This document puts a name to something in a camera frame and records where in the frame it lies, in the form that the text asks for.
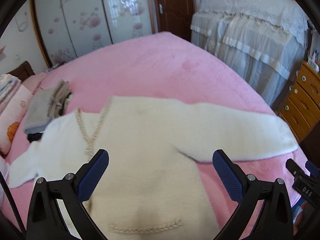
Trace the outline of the right hand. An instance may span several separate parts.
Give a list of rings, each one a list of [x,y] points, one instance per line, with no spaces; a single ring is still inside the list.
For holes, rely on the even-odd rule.
[[[296,235],[299,229],[299,225],[303,220],[303,216],[304,216],[304,210],[307,206],[308,202],[305,201],[303,204],[301,204],[300,206],[298,206],[295,209],[294,212],[294,217],[293,217],[293,234]]]

